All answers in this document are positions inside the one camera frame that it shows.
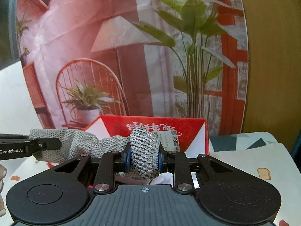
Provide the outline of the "person hand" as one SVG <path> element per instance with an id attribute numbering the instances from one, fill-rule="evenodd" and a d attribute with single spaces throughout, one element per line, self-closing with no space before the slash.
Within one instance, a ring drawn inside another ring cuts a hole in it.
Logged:
<path id="1" fill-rule="evenodd" d="M 4 187 L 3 179 L 5 178 L 6 174 L 7 174 L 7 169 L 3 165 L 0 165 L 0 217 L 6 214 L 4 200 L 1 195 L 1 192 L 3 191 L 3 187 Z"/>

